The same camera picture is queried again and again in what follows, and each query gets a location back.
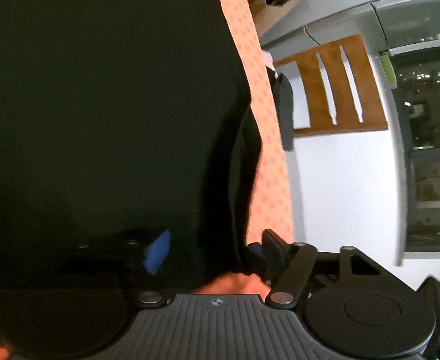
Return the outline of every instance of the orange fabric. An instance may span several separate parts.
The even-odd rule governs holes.
[[[247,242],[260,242],[262,232],[272,228],[285,241],[293,242],[290,190],[273,96],[265,70],[260,42],[247,0],[221,0],[223,14],[250,84],[252,110],[262,136],[262,154],[254,185]],[[203,287],[202,294],[268,294],[269,288],[255,276],[224,275]],[[0,349],[0,360],[8,357]]]

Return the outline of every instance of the window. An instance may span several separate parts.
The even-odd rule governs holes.
[[[440,48],[391,61],[408,179],[406,251],[440,252]]]

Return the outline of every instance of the crosshair logo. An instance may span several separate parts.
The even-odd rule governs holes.
[[[213,300],[210,300],[210,303],[213,304],[214,306],[221,306],[224,302],[223,300],[219,299],[219,298],[215,298]]]

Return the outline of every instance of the black garment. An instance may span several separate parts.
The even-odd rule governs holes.
[[[272,88],[273,101],[277,109],[278,124],[283,150],[293,150],[293,89],[290,81],[282,73],[276,77],[275,71],[266,68],[268,79]]]
[[[0,287],[77,252],[145,287],[241,270],[260,147],[219,0],[0,0]]]

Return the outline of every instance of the green object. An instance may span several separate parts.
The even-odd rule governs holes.
[[[388,83],[392,86],[392,88],[397,87],[397,77],[395,75],[395,71],[393,70],[393,65],[390,61],[390,56],[385,53],[380,56],[382,60],[383,69],[385,69],[386,78]]]

